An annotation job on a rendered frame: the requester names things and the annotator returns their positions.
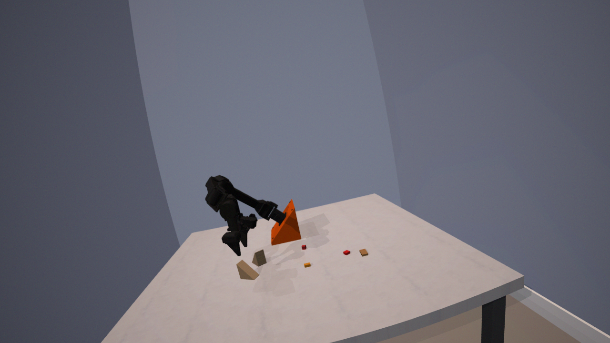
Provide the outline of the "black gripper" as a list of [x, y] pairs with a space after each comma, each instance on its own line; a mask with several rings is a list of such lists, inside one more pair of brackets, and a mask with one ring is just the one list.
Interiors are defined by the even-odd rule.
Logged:
[[238, 212], [235, 214], [234, 218], [229, 220], [225, 219], [228, 224], [228, 232], [222, 236], [223, 243], [226, 243], [227, 246], [230, 247], [238, 256], [241, 255], [239, 242], [241, 241], [243, 246], [247, 247], [247, 233], [250, 230], [250, 228], [247, 227], [242, 227], [241, 229], [238, 228], [237, 218], [238, 215], [242, 217], [241, 214], [241, 212]]

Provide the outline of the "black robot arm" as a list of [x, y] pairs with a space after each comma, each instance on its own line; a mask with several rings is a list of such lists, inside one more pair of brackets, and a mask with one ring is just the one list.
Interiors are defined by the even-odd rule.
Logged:
[[[210, 177], [205, 185], [208, 191], [208, 194], [205, 197], [206, 203], [211, 206], [215, 212], [219, 211], [220, 216], [223, 219], [232, 219], [235, 217], [236, 213], [240, 212], [238, 200], [254, 208], [262, 218], [268, 221], [272, 218], [279, 223], [279, 226], [286, 217], [287, 212], [283, 213], [278, 210], [275, 203], [250, 197], [250, 195], [234, 188], [231, 182], [221, 175]], [[248, 227], [250, 229], [256, 227], [258, 219], [255, 216], [255, 213], [251, 213], [249, 217], [243, 216], [243, 213], [241, 215], [242, 217], [238, 215], [237, 218], [239, 229], [242, 227]]]

